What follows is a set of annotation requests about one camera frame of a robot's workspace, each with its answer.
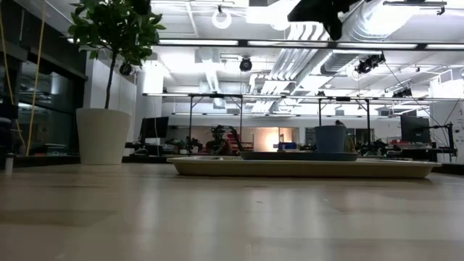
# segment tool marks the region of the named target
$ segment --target cable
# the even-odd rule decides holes
[[[389,69],[389,71],[391,72],[391,74],[393,75],[393,77],[394,77],[395,79],[397,79],[398,84],[400,84],[401,87],[405,88],[405,86],[402,84],[402,82],[401,82],[401,81],[398,79],[398,77],[394,74],[394,72],[392,71],[392,69],[390,68],[390,66],[389,66],[386,62],[385,62],[384,64],[385,64],[386,67]],[[426,109],[422,106],[422,104],[419,103],[419,101],[418,101],[417,99],[415,99],[413,96],[411,96],[411,98],[414,100],[415,103],[417,103],[417,104],[419,105],[420,108],[422,108],[422,110],[423,110],[424,112],[426,112],[426,113],[428,114],[428,116],[429,116],[437,125],[440,125],[440,124],[432,117],[432,115],[431,115],[429,112],[426,111]],[[447,146],[450,147],[450,145],[449,145],[450,143],[449,143],[448,140],[447,140],[447,136],[446,136],[446,134],[444,133],[443,128],[442,128],[442,132],[443,132],[444,140],[447,142]]]
[[[36,70],[36,82],[34,84],[34,93],[32,98],[32,110],[30,114],[30,122],[29,122],[29,139],[28,139],[28,148],[26,149],[26,157],[29,156],[29,149],[30,149],[30,139],[32,138],[32,126],[34,121],[34,109],[36,108],[36,92],[37,92],[37,85],[38,85],[38,69],[41,66],[41,55],[42,55],[42,43],[44,42],[44,28],[45,28],[45,8],[46,8],[46,0],[42,0],[42,26],[41,26],[41,36],[38,40],[38,54],[37,54],[37,70]]]
[[[4,35],[4,28],[3,28],[3,15],[1,14],[1,8],[0,8],[0,34],[1,34],[1,45],[3,46],[3,59],[4,59],[4,63],[5,63],[5,70],[7,72],[7,85],[8,85],[9,98],[11,100],[12,105],[15,105],[15,100],[13,99],[12,84],[11,84],[11,80],[9,79],[8,60],[7,60],[7,46],[5,45],[5,35]],[[26,143],[24,142],[24,138],[22,137],[19,120],[16,119],[15,122],[16,122],[17,132],[20,134],[20,139],[21,139],[22,145],[24,147],[26,147]]]

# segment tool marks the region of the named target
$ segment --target overhead camera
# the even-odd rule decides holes
[[[378,67],[379,64],[385,62],[384,54],[370,55],[367,59],[360,60],[358,66],[356,66],[355,71],[359,74],[369,73],[372,69]]]
[[[252,61],[249,59],[249,57],[243,57],[241,58],[240,62],[240,71],[242,72],[249,72],[253,67]]]
[[[411,88],[405,88],[401,91],[397,91],[393,93],[392,98],[403,98],[403,97],[412,97],[413,92],[411,91]]]
[[[289,13],[289,22],[321,22],[332,40],[341,38],[342,23],[339,12],[348,12],[349,6],[359,0],[301,0]]]

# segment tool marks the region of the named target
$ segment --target monitor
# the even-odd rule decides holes
[[[144,118],[140,128],[141,143],[145,138],[166,138],[169,117]]]
[[[430,143],[430,125],[428,119],[401,116],[401,139],[409,142]]]

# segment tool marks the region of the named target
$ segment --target wall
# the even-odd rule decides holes
[[[453,162],[464,163],[464,102],[437,102],[431,105],[431,116],[437,121],[435,123],[431,119],[431,125],[444,125],[446,123],[453,124],[453,139],[455,147],[458,151],[457,158],[452,159]],[[446,129],[432,129],[431,132],[438,137],[443,143],[448,141],[448,132]],[[450,162],[448,154],[438,156],[439,162]]]
[[[84,91],[84,108],[104,108],[109,67],[99,60],[89,60],[86,67],[88,80]],[[136,85],[118,72],[113,73],[109,108],[132,115],[127,141],[133,141],[136,111]]]

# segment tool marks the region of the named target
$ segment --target wooden floor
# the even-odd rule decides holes
[[[0,177],[0,260],[464,260],[464,179],[187,178],[172,165]]]

